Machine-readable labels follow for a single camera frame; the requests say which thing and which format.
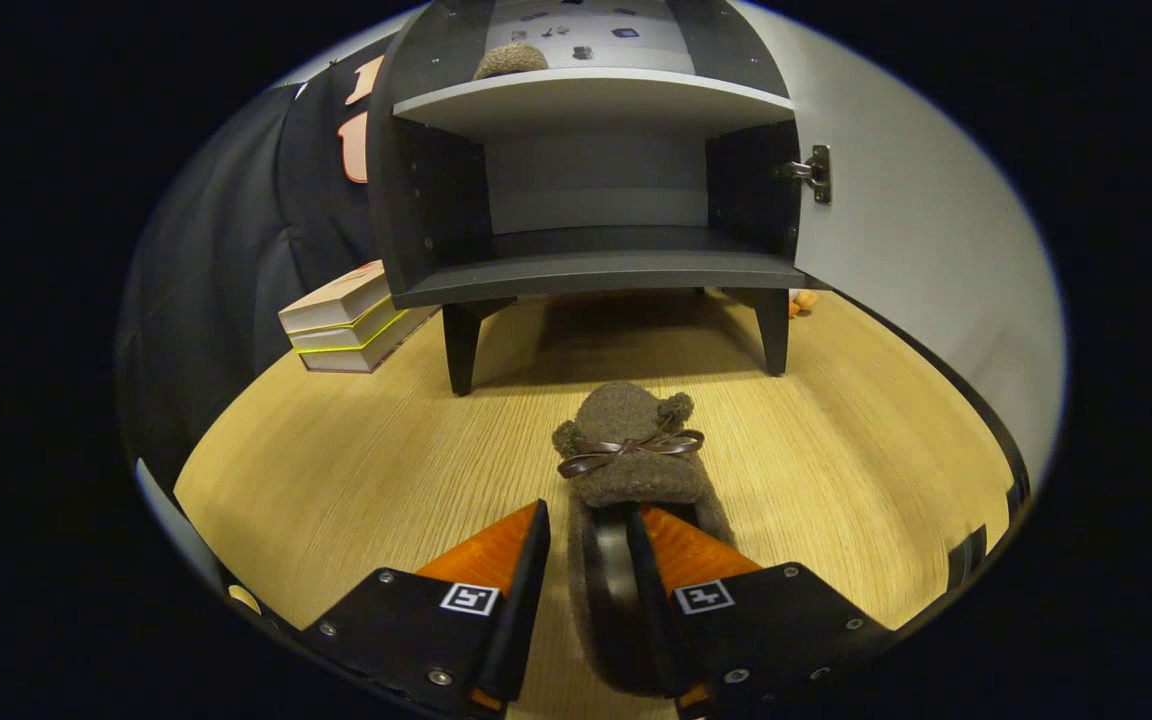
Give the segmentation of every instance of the books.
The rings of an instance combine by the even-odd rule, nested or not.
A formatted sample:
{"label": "books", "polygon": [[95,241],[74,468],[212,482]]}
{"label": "books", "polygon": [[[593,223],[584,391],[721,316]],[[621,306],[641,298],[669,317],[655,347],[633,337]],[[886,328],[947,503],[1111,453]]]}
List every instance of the books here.
{"label": "books", "polygon": [[336,370],[347,373],[370,373],[394,348],[402,344],[416,328],[425,323],[438,306],[414,306],[397,311],[397,316],[362,347],[335,350],[297,350],[306,370]]}
{"label": "books", "polygon": [[290,336],[291,333],[355,323],[358,316],[388,296],[385,267],[380,260],[372,260],[279,310],[278,318]]}
{"label": "books", "polygon": [[306,370],[370,373],[438,306],[397,310],[379,262],[328,282],[279,311]]}
{"label": "books", "polygon": [[357,350],[367,344],[371,338],[376,338],[376,333],[382,331],[394,318],[397,318],[397,310],[394,309],[393,300],[387,296],[364,310],[353,323],[288,333],[288,338],[296,350]]}

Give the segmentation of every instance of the light wood floor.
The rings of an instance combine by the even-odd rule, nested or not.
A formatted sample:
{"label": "light wood floor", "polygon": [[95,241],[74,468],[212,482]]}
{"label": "light wood floor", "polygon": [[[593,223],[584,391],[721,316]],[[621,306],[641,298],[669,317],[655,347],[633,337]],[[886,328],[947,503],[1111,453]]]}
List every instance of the light wood floor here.
{"label": "light wood floor", "polygon": [[435,314],[365,374],[288,354],[202,438],[175,495],[252,593],[306,626],[378,566],[412,570],[540,497],[554,541],[511,719],[652,717],[579,650],[568,502],[550,432],[599,384],[690,393],[690,427],[752,560],[808,564],[887,626],[943,591],[946,552],[1007,528],[1011,476],[965,400],[833,293],[790,321],[787,372],[763,373],[753,311],[710,291],[524,297],[484,323],[475,393],[454,397]]}

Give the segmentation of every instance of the metal hinge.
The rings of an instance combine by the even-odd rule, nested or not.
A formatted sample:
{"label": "metal hinge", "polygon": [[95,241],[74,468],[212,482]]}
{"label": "metal hinge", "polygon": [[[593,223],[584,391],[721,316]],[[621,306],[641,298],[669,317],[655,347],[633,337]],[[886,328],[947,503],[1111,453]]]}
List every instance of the metal hinge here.
{"label": "metal hinge", "polygon": [[772,168],[772,176],[804,181],[814,190],[814,200],[823,205],[833,202],[833,183],[829,179],[829,146],[813,145],[812,158],[806,162],[783,162]]}

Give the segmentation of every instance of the white cabinet door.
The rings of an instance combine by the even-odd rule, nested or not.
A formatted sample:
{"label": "white cabinet door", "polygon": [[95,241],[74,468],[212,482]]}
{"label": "white cabinet door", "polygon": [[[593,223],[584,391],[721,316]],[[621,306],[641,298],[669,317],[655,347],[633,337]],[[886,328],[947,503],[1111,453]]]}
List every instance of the white cabinet door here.
{"label": "white cabinet door", "polygon": [[732,5],[785,76],[804,156],[831,147],[833,202],[803,191],[796,265],[962,374],[1010,430],[1038,488],[1064,395],[1064,323],[1020,197],[972,138],[878,65]]}

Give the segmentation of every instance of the orange letter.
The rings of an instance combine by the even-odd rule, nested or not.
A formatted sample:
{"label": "orange letter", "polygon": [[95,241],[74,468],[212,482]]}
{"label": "orange letter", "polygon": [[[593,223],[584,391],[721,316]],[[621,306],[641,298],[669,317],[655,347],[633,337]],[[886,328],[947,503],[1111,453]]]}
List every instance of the orange letter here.
{"label": "orange letter", "polygon": [[385,55],[380,55],[376,60],[370,61],[370,63],[363,65],[361,68],[355,70],[358,76],[357,85],[353,86],[353,94],[346,97],[346,106],[354,105],[356,101],[364,99],[367,94],[371,94],[371,86],[376,85],[376,74],[380,71],[380,61],[385,59]]}
{"label": "orange letter", "polygon": [[367,182],[367,113],[349,118],[338,129],[342,138],[344,174],[353,182]]}

